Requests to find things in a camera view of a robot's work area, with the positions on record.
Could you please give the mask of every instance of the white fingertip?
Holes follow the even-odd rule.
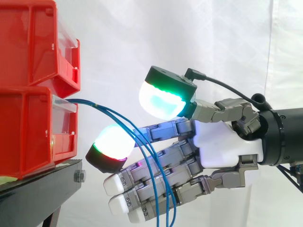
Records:
[[[113,215],[127,214],[129,212],[123,195],[117,195],[111,198],[108,202],[108,205]]]
[[[141,207],[128,213],[128,218],[131,223],[145,222],[145,216]]]
[[[124,192],[124,188],[118,174],[114,174],[106,178],[103,182],[103,187],[108,196],[114,196]]]

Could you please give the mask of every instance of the glowing fingertip sensor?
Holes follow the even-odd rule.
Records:
[[[106,127],[86,155],[87,161],[103,173],[116,173],[132,152],[135,141],[118,124]]]
[[[145,111],[164,120],[180,116],[197,86],[187,78],[152,66],[143,83],[139,101]]]

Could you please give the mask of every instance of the black sensor cap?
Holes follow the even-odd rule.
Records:
[[[98,151],[94,145],[91,146],[85,158],[92,166],[101,172],[110,174],[120,171],[127,160],[127,158],[118,160],[108,157]]]
[[[159,90],[178,95],[184,101],[189,101],[197,89],[197,86],[188,79],[156,66],[151,67],[145,81]]]

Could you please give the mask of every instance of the robotic hand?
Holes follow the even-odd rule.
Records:
[[[152,67],[151,71],[156,79],[150,77],[148,80],[154,84],[159,81],[175,83],[170,87],[175,89],[173,94],[178,92],[178,84],[182,84],[185,90],[193,88],[195,92],[193,79],[215,81],[190,69],[185,77],[157,67]],[[296,166],[303,161],[303,109],[274,111],[262,95],[248,99],[239,92],[242,98],[211,104],[203,100],[193,101],[194,92],[186,91],[183,95],[188,99],[185,98],[186,105],[178,115],[183,118],[139,129],[150,143],[178,138],[177,142],[157,153],[177,206],[210,194],[215,188],[251,184],[258,175],[258,164],[277,166],[290,163]],[[251,104],[260,112],[254,111]],[[172,198],[165,196],[165,182],[151,157],[149,162],[155,176],[160,214],[164,214],[166,199],[172,208]],[[201,175],[204,168],[219,170],[210,176]],[[144,159],[111,175],[104,181],[104,188],[109,196],[113,196],[109,207],[114,215],[127,213],[133,223],[156,217],[153,185]]]

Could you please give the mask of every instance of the blue cable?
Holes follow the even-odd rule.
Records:
[[[111,113],[109,113],[108,111],[105,111],[105,110],[100,110],[98,109],[99,111],[103,112],[105,115],[109,116],[110,118],[112,118],[116,123],[118,123],[118,125],[123,128],[126,133],[138,144],[138,147],[140,148],[143,156],[144,156],[144,159],[146,161],[146,164],[147,164],[147,167],[148,167],[148,170],[150,172],[150,175],[151,175],[151,181],[152,181],[152,184],[153,184],[153,189],[154,189],[154,193],[155,193],[155,200],[156,200],[156,213],[157,213],[157,227],[159,227],[159,201],[158,201],[158,193],[157,193],[157,188],[156,188],[156,182],[155,182],[155,179],[154,179],[154,176],[153,176],[153,172],[152,172],[152,169],[151,169],[151,165],[148,161],[148,158],[144,152],[144,150],[142,149],[141,145],[138,143],[137,141],[137,138],[132,135],[127,129],[129,129],[125,124],[123,124],[120,120],[118,120],[116,117],[114,117]]]
[[[165,185],[166,185],[167,198],[169,199],[168,192],[172,195],[172,200],[173,200],[173,205],[174,205],[174,218],[173,218],[173,221],[172,221],[172,223],[171,223],[171,225],[170,225],[170,226],[172,226],[172,225],[174,224],[174,222],[175,222],[175,217],[176,217],[176,199],[175,199],[175,197],[174,197],[174,195],[173,195],[173,192],[172,192],[172,190],[171,190],[171,188],[170,188],[170,186],[169,186],[169,183],[168,183],[168,181],[167,181],[167,178],[166,178],[166,176],[165,176],[165,174],[164,174],[164,172],[163,172],[163,170],[162,170],[162,168],[161,168],[161,166],[160,166],[160,162],[159,162],[158,156],[156,155],[156,152],[155,152],[155,150],[153,149],[153,146],[152,146],[152,145],[150,144],[150,142],[148,141],[148,139],[146,139],[146,137],[141,133],[141,131],[140,131],[140,130],[139,130],[139,129],[130,121],[130,120],[128,120],[127,118],[125,118],[124,116],[120,115],[119,113],[117,113],[117,112],[114,111],[114,110],[111,110],[111,109],[109,109],[109,108],[107,108],[107,107],[104,107],[104,106],[97,105],[97,104],[95,104],[95,103],[93,103],[93,102],[91,102],[91,101],[88,101],[88,100],[75,99],[75,100],[69,100],[69,101],[70,101],[70,102],[73,102],[73,101],[74,101],[74,102],[78,102],[78,103],[90,105],[90,106],[92,106],[92,107],[94,107],[94,108],[96,108],[96,109],[98,109],[98,110],[100,110],[100,111],[101,111],[101,109],[102,109],[102,110],[109,110],[109,111],[112,111],[113,113],[117,114],[117,115],[120,116],[121,118],[123,118],[123,119],[125,119],[126,121],[128,121],[133,127],[135,127],[135,128],[137,129],[137,131],[142,135],[142,137],[148,142],[148,144],[149,144],[150,147],[152,148],[153,153],[154,153],[155,155],[153,155],[153,154],[151,153],[151,151],[148,149],[148,147],[146,146],[146,144],[142,142],[142,140],[140,139],[140,137],[138,137],[139,141],[140,141],[142,144],[144,144],[144,146],[148,149],[148,151],[149,151],[149,153],[151,154],[151,156],[155,159],[155,161],[156,161],[156,163],[157,163],[159,169],[161,170],[162,175],[164,176],[163,179],[164,179],[164,182],[165,182]],[[134,136],[136,136],[136,135],[134,134],[134,132],[131,131],[129,128],[127,128],[127,130],[130,131]],[[169,200],[168,200],[168,199],[167,199],[167,207],[166,207],[166,213],[167,213],[167,214],[168,214],[168,212],[169,212]]]
[[[136,134],[133,132],[133,131],[131,131],[129,128],[127,128],[127,130],[129,130],[133,135],[135,135],[136,136]],[[166,194],[167,194],[167,199],[166,199],[166,213],[167,213],[167,215],[166,215],[166,226],[168,227],[169,226],[169,216],[168,216],[168,213],[169,213],[169,194],[171,194],[171,196],[172,196],[172,199],[173,199],[173,204],[174,204],[174,217],[176,216],[176,210],[177,209],[175,209],[175,207],[177,206],[177,203],[176,203],[176,199],[175,199],[175,197],[174,197],[174,195],[173,195],[173,192],[172,192],[172,190],[171,190],[171,188],[170,188],[170,186],[169,186],[169,183],[168,183],[168,181],[167,181],[167,178],[166,178],[166,176],[165,176],[165,174],[164,174],[164,171],[163,171],[163,169],[161,168],[161,166],[160,166],[160,162],[159,162],[159,159],[158,159],[158,156],[157,156],[157,154],[156,154],[156,152],[155,152],[155,150],[154,150],[154,148],[153,148],[153,146],[150,144],[150,142],[148,141],[148,139],[141,133],[141,135],[145,138],[145,140],[149,143],[149,145],[150,145],[150,147],[152,148],[152,150],[153,150],[153,152],[154,152],[154,156],[152,155],[152,153],[149,151],[149,153],[151,154],[151,156],[155,159],[155,157],[156,157],[156,159],[157,160],[155,160],[156,161],[156,163],[157,163],[157,165],[158,165],[158,167],[159,167],[159,169],[160,169],[160,171],[161,171],[161,173],[162,173],[162,175],[164,176],[163,177],[163,180],[164,180],[164,183],[165,183],[165,188],[166,188]],[[173,220],[172,220],[172,223],[171,223],[171,227],[173,226],[173,224],[174,224],[174,222],[175,222],[175,218],[173,218]]]
[[[128,120],[127,118],[125,118],[124,116],[122,116],[121,114],[119,114],[119,113],[117,113],[116,111],[114,111],[114,110],[111,110],[111,109],[109,109],[109,108],[107,108],[107,107],[105,107],[105,106],[101,106],[101,105],[97,105],[97,104],[95,104],[95,103],[93,103],[93,102],[91,102],[91,101],[88,101],[88,100],[83,100],[83,99],[69,99],[68,101],[70,101],[70,102],[74,102],[74,103],[80,103],[80,104],[86,104],[86,105],[90,105],[90,106],[92,106],[92,107],[94,107],[94,108],[96,108],[96,109],[98,109],[98,110],[100,110],[101,112],[103,112],[104,114],[106,114],[106,115],[108,115],[109,117],[111,117],[115,122],[117,122],[129,135],[130,135],[130,133],[131,133],[131,135],[133,135],[133,136],[135,136],[135,137],[137,137],[137,139],[147,148],[147,150],[149,151],[149,153],[151,154],[151,156],[154,158],[154,160],[155,160],[155,162],[156,162],[156,164],[158,165],[158,167],[159,167],[159,169],[160,169],[160,171],[161,171],[161,174],[163,175],[163,180],[164,180],[164,182],[165,182],[165,186],[166,186],[166,195],[167,195],[167,203],[166,203],[166,213],[167,213],[167,218],[166,218],[166,225],[167,226],[169,226],[169,218],[168,218],[168,212],[169,212],[169,194],[171,194],[171,196],[172,196],[172,201],[173,201],[173,205],[174,205],[174,217],[173,217],[173,220],[172,220],[172,223],[171,223],[171,227],[173,226],[173,224],[174,224],[174,222],[175,222],[175,218],[176,218],[176,199],[175,199],[175,197],[174,197],[174,194],[173,194],[173,192],[172,192],[172,189],[170,188],[170,186],[169,186],[169,183],[168,183],[168,181],[167,181],[167,178],[166,178],[166,176],[165,176],[165,174],[164,174],[164,171],[163,171],[163,169],[162,169],[162,167],[161,167],[161,165],[160,165],[160,162],[159,162],[159,159],[158,159],[158,156],[157,156],[157,154],[156,154],[156,151],[154,150],[154,148],[153,148],[153,146],[151,145],[151,143],[149,142],[149,140],[143,135],[143,133],[141,133],[141,131],[130,121],[130,120]],[[121,117],[121,118],[123,118],[124,120],[126,120],[127,122],[129,122],[139,133],[140,133],[140,135],[147,141],[147,143],[149,144],[149,146],[151,147],[151,149],[152,149],[152,152],[150,151],[150,149],[146,146],[146,143],[144,143],[142,140],[141,140],[141,138],[140,137],[138,137],[132,130],[130,130],[128,127],[126,127],[120,120],[118,120],[115,116],[113,116],[111,113],[109,113],[108,111],[110,111],[110,112],[112,112],[112,113],[114,113],[114,114],[116,114],[116,115],[118,115],[119,117]]]

